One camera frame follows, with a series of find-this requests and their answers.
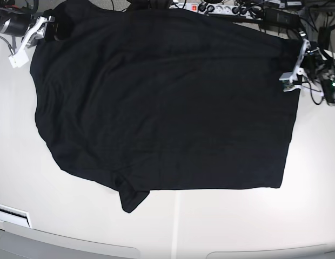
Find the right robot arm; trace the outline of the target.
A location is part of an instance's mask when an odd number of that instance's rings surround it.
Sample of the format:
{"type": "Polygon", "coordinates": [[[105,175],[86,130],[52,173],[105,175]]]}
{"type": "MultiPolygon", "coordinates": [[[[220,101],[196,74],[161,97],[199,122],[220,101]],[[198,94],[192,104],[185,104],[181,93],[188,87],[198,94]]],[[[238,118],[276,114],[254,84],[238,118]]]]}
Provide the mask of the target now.
{"type": "Polygon", "coordinates": [[[12,57],[43,39],[48,26],[55,22],[55,17],[39,13],[38,7],[37,0],[25,1],[25,6],[0,1],[0,39],[7,44],[12,57]]]}

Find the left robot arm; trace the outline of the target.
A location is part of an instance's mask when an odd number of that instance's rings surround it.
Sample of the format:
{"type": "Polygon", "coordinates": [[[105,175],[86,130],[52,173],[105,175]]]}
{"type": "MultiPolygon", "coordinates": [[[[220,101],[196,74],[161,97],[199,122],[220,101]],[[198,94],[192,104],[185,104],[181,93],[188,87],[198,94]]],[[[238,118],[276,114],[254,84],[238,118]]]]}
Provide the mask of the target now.
{"type": "Polygon", "coordinates": [[[307,84],[311,98],[314,92],[319,93],[321,101],[335,107],[335,53],[326,52],[322,42],[312,45],[304,38],[296,64],[286,81],[286,92],[302,89],[307,84]]]}

